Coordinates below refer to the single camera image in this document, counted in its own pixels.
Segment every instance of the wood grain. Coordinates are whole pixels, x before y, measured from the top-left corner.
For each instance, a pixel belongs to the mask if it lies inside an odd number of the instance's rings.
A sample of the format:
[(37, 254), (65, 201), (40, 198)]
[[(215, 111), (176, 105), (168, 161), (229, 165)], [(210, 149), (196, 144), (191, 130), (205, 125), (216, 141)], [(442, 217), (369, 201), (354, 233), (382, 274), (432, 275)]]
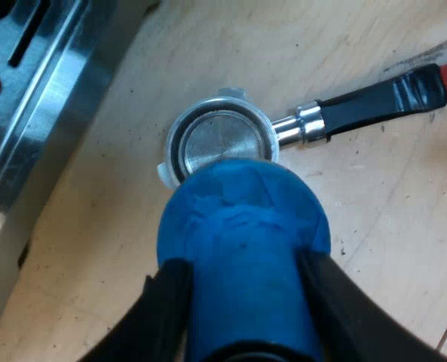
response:
[[(170, 197), (155, 168), (183, 109), (239, 86), (279, 118), (429, 60), (447, 61), (447, 1), (162, 2), (38, 221), (0, 322), (0, 361), (73, 360), (140, 294)], [(437, 346), (447, 328), (447, 107), (284, 149), (281, 163), (322, 201), (332, 257)]]

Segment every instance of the black handle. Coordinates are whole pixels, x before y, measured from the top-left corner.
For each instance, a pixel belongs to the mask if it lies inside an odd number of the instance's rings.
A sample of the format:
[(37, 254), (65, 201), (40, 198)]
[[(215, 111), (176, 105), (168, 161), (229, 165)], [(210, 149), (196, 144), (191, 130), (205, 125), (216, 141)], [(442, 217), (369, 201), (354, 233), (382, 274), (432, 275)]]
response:
[(319, 102), (328, 137), (388, 119), (445, 106), (447, 90), (437, 64)]
[(447, 362), (380, 309), (326, 254), (297, 255), (305, 296), (330, 360)]

